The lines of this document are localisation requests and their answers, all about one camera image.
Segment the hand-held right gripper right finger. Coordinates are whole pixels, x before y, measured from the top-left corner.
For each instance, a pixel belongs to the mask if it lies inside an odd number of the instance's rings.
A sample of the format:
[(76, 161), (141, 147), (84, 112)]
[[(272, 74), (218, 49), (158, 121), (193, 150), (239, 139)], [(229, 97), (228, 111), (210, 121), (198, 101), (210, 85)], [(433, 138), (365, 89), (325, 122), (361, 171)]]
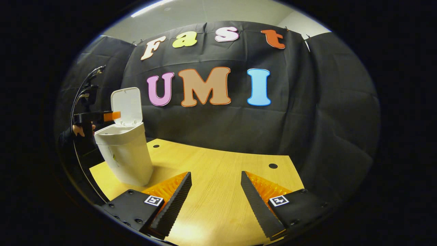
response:
[(270, 240), (298, 236), (333, 213), (333, 206), (308, 189), (291, 191), (242, 171), (241, 187), (264, 235)]

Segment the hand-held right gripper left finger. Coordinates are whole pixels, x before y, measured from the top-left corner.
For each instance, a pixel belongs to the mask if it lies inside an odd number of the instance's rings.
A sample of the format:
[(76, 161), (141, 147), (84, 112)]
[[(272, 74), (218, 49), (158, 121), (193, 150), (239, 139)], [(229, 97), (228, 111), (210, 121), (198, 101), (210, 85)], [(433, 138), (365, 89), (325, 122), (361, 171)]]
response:
[(192, 173), (184, 172), (142, 192), (128, 189), (100, 209), (133, 230), (164, 240), (191, 187)]

